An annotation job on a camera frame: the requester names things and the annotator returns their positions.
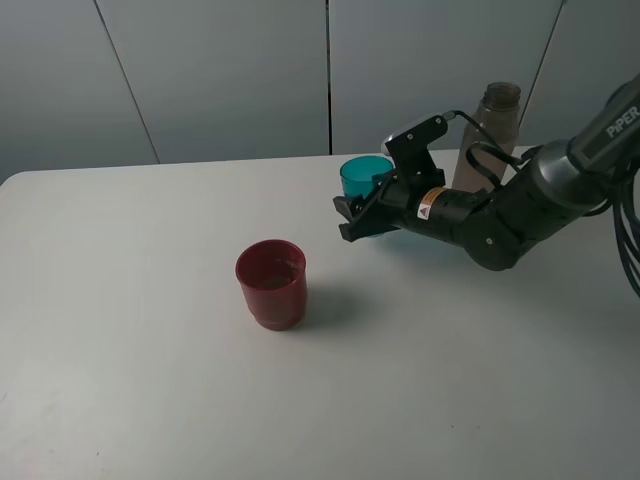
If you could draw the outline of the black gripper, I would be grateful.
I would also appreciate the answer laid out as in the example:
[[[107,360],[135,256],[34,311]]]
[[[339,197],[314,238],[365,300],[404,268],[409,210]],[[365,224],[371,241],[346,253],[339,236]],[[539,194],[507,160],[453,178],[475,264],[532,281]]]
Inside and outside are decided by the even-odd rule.
[[[427,173],[418,172],[403,184],[394,170],[373,177],[377,181],[376,206],[368,204],[366,197],[336,196],[333,205],[345,220],[338,226],[343,240],[356,241],[377,237],[396,230],[412,233],[433,233],[434,228],[418,217],[422,197],[430,190],[445,185],[445,174],[440,168]]]

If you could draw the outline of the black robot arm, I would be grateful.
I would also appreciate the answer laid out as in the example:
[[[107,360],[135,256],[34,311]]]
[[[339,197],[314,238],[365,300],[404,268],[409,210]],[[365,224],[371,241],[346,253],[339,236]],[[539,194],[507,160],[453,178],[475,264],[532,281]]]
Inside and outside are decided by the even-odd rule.
[[[637,272],[639,219],[633,184],[639,172],[639,81],[620,87],[577,136],[515,158],[486,142],[466,151],[469,165],[493,189],[448,188],[428,151],[448,130],[450,111],[390,137],[394,166],[367,196],[338,196],[348,242],[405,229],[463,248],[482,267],[512,268],[539,242],[571,222],[611,209],[621,260]]]

